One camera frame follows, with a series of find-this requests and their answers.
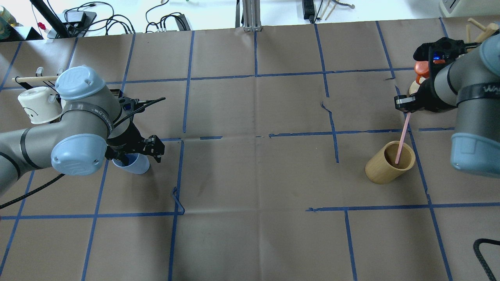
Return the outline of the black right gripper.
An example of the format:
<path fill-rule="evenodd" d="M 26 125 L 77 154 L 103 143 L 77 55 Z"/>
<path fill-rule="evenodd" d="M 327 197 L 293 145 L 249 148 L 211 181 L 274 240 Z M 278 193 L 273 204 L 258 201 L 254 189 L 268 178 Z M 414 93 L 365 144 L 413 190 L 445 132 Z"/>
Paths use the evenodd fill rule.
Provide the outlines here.
<path fill-rule="evenodd" d="M 394 97 L 395 109 L 403 113 L 415 113 L 418 111 L 440 112 L 438 99 L 434 92 L 432 92 L 432 82 L 424 80 L 418 90 L 409 96 L 395 96 Z"/>

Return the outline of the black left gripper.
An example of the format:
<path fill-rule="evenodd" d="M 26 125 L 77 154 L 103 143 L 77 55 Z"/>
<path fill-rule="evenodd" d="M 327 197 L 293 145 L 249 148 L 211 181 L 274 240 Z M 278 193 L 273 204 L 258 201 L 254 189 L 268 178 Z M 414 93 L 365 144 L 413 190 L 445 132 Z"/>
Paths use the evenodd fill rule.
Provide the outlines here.
<path fill-rule="evenodd" d="M 130 160 L 126 154 L 139 153 L 150 155 L 158 164 L 161 163 L 165 145 L 157 135 L 144 138 L 133 123 L 133 118 L 136 114 L 143 113 L 147 107 L 164 100 L 165 98 L 144 101 L 138 98 L 118 98 L 122 111 L 118 119 L 114 121 L 114 131 L 106 140 L 105 158 L 107 160 L 116 159 L 118 167 L 127 167 Z"/>

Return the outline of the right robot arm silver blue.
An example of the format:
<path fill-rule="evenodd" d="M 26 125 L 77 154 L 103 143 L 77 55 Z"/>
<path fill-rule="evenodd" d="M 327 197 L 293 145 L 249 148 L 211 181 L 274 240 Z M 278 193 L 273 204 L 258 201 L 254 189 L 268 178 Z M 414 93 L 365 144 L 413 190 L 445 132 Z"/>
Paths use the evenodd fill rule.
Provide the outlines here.
<path fill-rule="evenodd" d="M 404 113 L 457 110 L 451 137 L 451 166 L 468 174 L 500 174 L 500 41 L 499 33 L 478 43 L 442 37 L 423 43 L 416 62 L 430 70 L 414 94 L 395 96 Z"/>

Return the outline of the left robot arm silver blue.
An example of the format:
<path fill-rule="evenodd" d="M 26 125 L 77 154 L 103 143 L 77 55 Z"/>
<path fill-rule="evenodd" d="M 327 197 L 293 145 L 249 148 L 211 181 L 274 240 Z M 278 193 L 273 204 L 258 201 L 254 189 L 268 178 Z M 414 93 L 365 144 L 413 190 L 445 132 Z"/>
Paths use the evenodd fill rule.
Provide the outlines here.
<path fill-rule="evenodd" d="M 148 156 L 161 162 L 163 142 L 157 135 L 144 138 L 133 117 L 163 97 L 118 98 L 86 65 L 59 75 L 55 90 L 64 101 L 59 122 L 1 133 L 1 194 L 24 174 L 49 167 L 61 174 L 85 176 L 98 171 L 105 159 L 117 160 L 130 173 Z"/>

